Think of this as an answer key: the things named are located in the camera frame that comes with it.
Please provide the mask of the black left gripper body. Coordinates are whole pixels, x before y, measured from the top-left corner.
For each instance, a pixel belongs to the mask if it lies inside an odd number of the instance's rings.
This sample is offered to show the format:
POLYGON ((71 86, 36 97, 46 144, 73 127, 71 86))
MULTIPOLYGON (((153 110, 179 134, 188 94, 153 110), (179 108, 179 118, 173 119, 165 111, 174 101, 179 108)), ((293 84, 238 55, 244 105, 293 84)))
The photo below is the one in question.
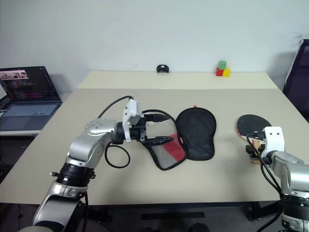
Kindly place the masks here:
POLYGON ((132 140, 136 140, 142 144, 146 143, 146 118, 141 117, 136 125, 132 125, 130 128, 130 137, 132 140))

